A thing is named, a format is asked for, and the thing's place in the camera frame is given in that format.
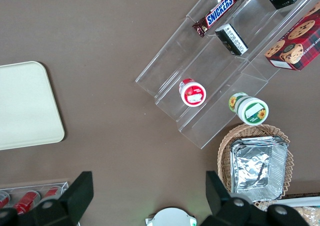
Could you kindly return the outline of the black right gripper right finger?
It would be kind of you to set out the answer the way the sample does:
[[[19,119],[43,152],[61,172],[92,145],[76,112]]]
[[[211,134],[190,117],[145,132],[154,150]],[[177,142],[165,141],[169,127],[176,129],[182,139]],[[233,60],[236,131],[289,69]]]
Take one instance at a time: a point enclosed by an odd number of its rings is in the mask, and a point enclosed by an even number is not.
[[[215,171],[206,172],[205,185],[212,214],[201,225],[308,225],[289,206],[276,204],[262,211],[244,198],[230,196]]]

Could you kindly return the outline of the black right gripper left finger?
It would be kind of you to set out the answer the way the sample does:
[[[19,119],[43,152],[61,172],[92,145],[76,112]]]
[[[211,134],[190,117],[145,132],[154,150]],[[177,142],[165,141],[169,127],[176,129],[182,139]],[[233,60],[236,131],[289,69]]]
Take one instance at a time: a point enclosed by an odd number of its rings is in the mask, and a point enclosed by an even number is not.
[[[93,174],[67,183],[1,189],[1,225],[78,225],[94,196]]]

